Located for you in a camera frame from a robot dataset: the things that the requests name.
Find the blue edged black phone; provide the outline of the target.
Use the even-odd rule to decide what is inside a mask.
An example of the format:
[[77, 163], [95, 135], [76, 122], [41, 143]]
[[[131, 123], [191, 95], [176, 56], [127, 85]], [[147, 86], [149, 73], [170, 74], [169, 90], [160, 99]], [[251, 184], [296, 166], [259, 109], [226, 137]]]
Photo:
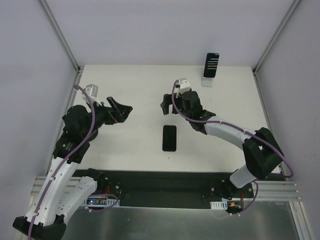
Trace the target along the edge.
[[216, 76], [219, 58], [219, 53], [207, 53], [203, 71], [204, 78], [214, 78]]

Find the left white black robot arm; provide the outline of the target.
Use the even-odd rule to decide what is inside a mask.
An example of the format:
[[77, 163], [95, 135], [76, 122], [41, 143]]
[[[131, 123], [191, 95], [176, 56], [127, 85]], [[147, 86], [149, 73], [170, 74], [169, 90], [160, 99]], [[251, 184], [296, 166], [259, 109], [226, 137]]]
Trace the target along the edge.
[[62, 117], [63, 133], [55, 144], [53, 159], [44, 184], [29, 211], [15, 218], [12, 226], [30, 239], [60, 240], [68, 221], [91, 194], [106, 192], [105, 174], [89, 168], [67, 195], [67, 184], [77, 170], [90, 142], [102, 125], [124, 123], [132, 106], [123, 105], [108, 97], [109, 106], [92, 100], [87, 111], [83, 105], [70, 107]]

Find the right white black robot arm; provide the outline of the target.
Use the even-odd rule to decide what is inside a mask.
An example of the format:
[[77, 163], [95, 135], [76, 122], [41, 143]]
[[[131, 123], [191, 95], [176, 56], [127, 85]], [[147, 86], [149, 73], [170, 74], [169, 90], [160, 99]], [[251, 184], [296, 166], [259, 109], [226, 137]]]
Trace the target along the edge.
[[245, 164], [215, 187], [216, 192], [237, 197], [245, 185], [255, 180], [266, 179], [285, 160], [269, 129], [245, 129], [222, 119], [205, 110], [198, 94], [193, 90], [182, 95], [164, 94], [160, 104], [164, 115], [170, 113], [169, 106], [172, 106], [173, 114], [181, 115], [195, 131], [220, 138], [243, 151]]

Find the white phone stand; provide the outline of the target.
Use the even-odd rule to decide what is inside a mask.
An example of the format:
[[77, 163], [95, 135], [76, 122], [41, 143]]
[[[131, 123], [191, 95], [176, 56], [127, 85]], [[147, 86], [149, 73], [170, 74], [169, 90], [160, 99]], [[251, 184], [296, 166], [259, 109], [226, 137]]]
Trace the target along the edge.
[[213, 86], [213, 77], [202, 77], [201, 79], [201, 85], [203, 87], [212, 87]]

